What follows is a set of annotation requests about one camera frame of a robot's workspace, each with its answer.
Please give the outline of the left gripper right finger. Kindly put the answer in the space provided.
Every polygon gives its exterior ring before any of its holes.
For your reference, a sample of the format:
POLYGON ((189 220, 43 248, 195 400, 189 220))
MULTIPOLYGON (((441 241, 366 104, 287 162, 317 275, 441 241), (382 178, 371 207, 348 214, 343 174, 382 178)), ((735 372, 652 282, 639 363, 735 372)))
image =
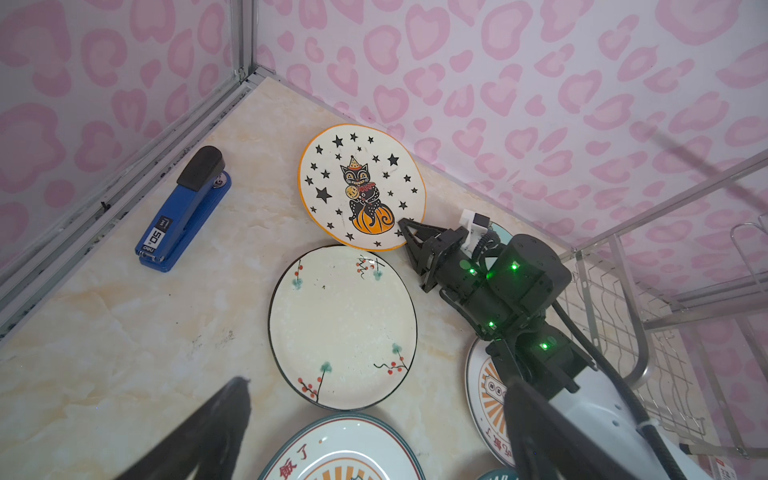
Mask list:
POLYGON ((527 383, 507 385, 504 416, 520 479, 632 479, 527 383))

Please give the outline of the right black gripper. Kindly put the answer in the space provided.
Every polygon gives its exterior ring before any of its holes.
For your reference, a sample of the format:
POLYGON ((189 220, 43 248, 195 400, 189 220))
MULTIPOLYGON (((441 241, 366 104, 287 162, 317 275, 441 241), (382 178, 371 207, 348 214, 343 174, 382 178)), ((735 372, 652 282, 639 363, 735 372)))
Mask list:
POLYGON ((406 246, 413 252, 420 288, 440 297, 465 318, 508 318, 510 307, 490 286, 491 269, 507 245, 491 246, 485 235, 470 251, 462 248, 467 231, 402 218, 406 246))

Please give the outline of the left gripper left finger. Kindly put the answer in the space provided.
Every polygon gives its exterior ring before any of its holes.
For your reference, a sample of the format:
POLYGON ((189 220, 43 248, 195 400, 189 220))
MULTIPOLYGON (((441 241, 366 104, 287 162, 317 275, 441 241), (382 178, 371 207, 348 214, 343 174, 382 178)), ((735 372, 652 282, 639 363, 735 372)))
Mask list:
POLYGON ((251 414, 248 381, 234 377, 121 479, 230 479, 251 414))

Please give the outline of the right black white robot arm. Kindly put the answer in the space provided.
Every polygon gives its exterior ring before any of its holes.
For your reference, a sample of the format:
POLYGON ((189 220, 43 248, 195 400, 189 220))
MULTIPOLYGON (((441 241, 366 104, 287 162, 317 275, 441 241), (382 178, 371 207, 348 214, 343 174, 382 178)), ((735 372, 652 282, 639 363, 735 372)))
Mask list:
POLYGON ((424 291, 470 324, 500 377, 514 468, 521 479, 702 479, 624 378, 559 304, 570 271, 542 240, 403 219, 424 291))

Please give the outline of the cat and stars plate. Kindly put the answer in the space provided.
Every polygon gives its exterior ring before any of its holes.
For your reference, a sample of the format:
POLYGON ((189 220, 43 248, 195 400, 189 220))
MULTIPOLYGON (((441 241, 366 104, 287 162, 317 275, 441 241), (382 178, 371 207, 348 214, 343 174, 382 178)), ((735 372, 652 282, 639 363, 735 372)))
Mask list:
POLYGON ((398 221, 422 221, 427 204, 425 182, 408 150, 387 133, 356 124, 330 127, 307 144, 298 192, 323 231, 366 251, 403 246, 398 221))

